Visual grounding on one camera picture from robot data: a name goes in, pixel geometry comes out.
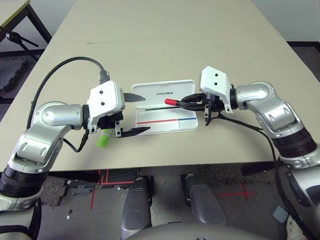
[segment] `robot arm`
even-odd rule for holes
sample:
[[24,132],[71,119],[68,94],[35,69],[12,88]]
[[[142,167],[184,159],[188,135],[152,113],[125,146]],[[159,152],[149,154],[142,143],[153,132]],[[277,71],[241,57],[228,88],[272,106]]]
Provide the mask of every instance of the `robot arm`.
[[1,239],[36,239],[41,220],[40,194],[70,130],[89,134],[97,129],[115,129],[117,138],[135,136],[149,127],[123,131],[120,121],[125,102],[144,101],[141,96],[123,93],[111,80],[91,89],[87,104],[51,101],[41,105],[33,115],[33,124],[19,138],[0,179]]
[[320,146],[294,109],[278,97],[275,88],[267,82],[234,88],[224,72],[208,66],[201,73],[200,90],[203,93],[186,96],[181,101],[167,99],[165,102],[187,110],[204,111],[206,125],[211,121],[211,112],[225,110],[232,114],[237,108],[252,111],[278,149],[280,161],[289,169],[286,176],[295,197],[303,206],[314,208],[319,220]]

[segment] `tabletop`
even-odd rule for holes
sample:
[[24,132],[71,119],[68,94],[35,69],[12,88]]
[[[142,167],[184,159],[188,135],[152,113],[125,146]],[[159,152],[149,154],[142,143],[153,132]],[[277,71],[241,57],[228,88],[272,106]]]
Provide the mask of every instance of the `tabletop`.
[[[138,83],[195,80],[212,66],[235,87],[265,81],[298,113],[315,141],[320,140],[320,85],[250,0],[77,0],[25,81],[0,123],[3,169],[24,132],[30,102],[46,74],[59,62],[91,57],[110,72],[124,92]],[[99,84],[99,69],[90,62],[60,68],[44,87],[38,106],[48,101],[86,104]],[[121,126],[135,126],[136,108],[126,104]],[[96,147],[91,134],[79,153],[66,144],[52,171],[145,166],[272,161],[268,142],[255,131],[214,120],[189,132],[115,138]],[[258,125],[250,111],[228,117]],[[65,138],[79,146],[84,131]]]
[[0,0],[0,26],[5,27],[30,0]]

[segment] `box lid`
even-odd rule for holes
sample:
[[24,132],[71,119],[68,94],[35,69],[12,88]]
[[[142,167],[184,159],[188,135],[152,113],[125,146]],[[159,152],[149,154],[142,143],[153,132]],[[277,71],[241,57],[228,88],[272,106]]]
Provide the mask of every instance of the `box lid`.
[[196,83],[191,79],[139,83],[133,85],[131,90],[133,94],[145,98],[145,101],[134,103],[138,109],[163,108],[168,107],[165,99],[181,100],[185,96],[194,94]]

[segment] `red marker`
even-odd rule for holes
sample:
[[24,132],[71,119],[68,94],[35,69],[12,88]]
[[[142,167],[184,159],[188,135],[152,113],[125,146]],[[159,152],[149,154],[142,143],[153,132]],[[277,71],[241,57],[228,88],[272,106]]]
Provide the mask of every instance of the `red marker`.
[[178,106],[179,102],[180,101],[177,101],[177,100],[174,100],[174,99],[169,99],[169,98],[164,100],[165,104],[172,105],[172,106]]

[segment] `white box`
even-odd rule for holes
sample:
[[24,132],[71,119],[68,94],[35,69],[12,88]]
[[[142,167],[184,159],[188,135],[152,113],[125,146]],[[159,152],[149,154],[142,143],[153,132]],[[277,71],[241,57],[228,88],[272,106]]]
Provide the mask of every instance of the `white box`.
[[165,104],[165,99],[181,100],[194,94],[195,90],[196,83],[193,80],[161,81],[133,85],[132,93],[146,99],[135,103],[138,108],[135,116],[135,127],[151,127],[140,135],[197,130],[199,124],[194,111],[173,108]]

